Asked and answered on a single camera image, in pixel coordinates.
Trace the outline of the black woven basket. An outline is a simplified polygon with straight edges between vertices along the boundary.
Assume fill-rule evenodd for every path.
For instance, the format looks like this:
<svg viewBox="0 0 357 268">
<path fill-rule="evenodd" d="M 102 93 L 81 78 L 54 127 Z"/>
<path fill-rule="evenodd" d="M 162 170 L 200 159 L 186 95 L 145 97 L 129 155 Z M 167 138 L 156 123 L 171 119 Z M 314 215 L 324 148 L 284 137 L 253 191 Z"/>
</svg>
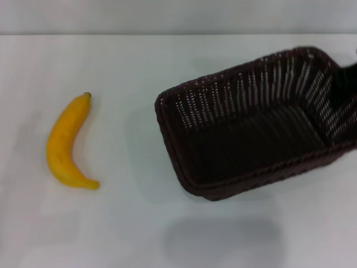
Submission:
<svg viewBox="0 0 357 268">
<path fill-rule="evenodd" d="M 157 122 L 182 187 L 223 200 L 357 149 L 357 98 L 334 106 L 340 68 L 296 47 L 162 92 Z"/>
</svg>

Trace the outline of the yellow banana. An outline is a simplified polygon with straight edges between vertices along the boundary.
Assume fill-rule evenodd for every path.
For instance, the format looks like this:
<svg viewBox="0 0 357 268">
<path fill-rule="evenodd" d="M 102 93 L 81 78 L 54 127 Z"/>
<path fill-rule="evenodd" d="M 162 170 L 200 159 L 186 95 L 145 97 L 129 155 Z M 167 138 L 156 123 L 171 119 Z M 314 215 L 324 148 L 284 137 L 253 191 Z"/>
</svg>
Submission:
<svg viewBox="0 0 357 268">
<path fill-rule="evenodd" d="M 72 158 L 75 139 L 91 109 L 91 94 L 75 97 L 61 112 L 46 143 L 46 161 L 52 175 L 62 184 L 97 190 L 100 182 L 83 175 Z"/>
</svg>

